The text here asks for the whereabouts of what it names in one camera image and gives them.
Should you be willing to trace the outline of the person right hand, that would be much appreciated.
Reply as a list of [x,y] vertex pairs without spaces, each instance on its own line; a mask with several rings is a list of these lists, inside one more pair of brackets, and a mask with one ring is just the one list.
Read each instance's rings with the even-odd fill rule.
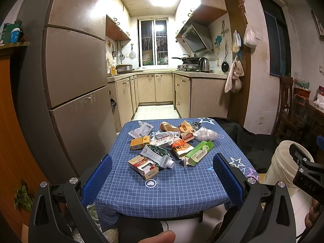
[[311,199],[310,210],[305,217],[306,229],[311,228],[316,223],[316,221],[319,218],[319,215],[320,215],[320,203],[315,199]]

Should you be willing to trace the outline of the person left hand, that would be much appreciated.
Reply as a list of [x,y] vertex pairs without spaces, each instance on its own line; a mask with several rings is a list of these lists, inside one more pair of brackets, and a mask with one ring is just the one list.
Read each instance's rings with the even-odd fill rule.
[[176,235],[173,231],[164,231],[156,236],[140,240],[138,243],[174,243]]

